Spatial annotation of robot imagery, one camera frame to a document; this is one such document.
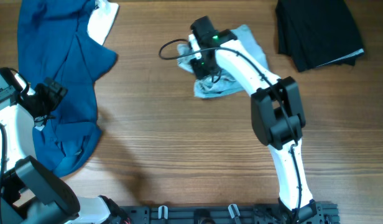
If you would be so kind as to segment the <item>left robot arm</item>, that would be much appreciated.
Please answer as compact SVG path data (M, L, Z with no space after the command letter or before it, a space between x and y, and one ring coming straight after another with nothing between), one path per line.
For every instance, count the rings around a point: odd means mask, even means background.
M0 68L0 223L119 223L106 197L77 197L36 158L41 130L67 94L46 78L32 89L15 69Z

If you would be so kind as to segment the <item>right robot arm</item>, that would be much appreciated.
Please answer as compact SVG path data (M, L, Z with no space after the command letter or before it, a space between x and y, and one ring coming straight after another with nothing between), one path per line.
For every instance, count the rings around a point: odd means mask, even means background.
M269 148L279 180L279 208L284 223L302 223L316 215L302 161L306 125L300 92L292 77L265 68L235 34L218 31L209 17L195 20L188 40L192 68L198 75L223 69L251 99L251 123L257 139Z

